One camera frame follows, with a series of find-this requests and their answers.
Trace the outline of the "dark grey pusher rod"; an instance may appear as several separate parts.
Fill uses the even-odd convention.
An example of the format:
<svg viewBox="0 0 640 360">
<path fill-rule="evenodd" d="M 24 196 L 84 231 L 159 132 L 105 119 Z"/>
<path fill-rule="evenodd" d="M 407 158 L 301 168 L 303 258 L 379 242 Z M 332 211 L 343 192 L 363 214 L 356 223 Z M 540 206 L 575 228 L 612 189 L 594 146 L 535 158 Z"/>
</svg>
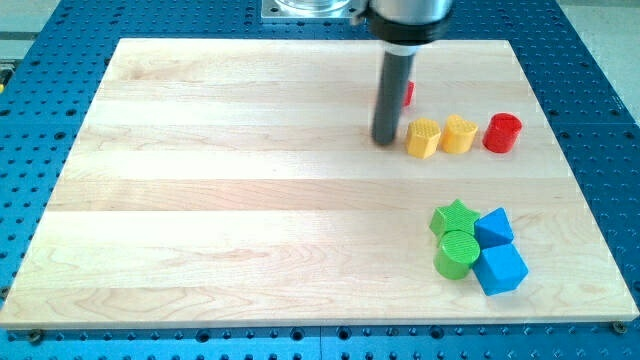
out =
<svg viewBox="0 0 640 360">
<path fill-rule="evenodd" d="M 378 145 L 391 144 L 396 136 L 417 46 L 384 44 L 371 137 Z"/>
</svg>

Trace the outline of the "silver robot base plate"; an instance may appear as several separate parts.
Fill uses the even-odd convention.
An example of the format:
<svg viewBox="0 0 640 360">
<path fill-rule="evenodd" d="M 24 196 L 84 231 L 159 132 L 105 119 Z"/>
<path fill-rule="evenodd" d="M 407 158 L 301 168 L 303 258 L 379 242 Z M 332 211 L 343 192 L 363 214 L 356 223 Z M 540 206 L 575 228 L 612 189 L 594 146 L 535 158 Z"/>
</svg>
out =
<svg viewBox="0 0 640 360">
<path fill-rule="evenodd" d="M 261 18 L 268 20 L 348 18 L 362 0 L 262 0 Z"/>
</svg>

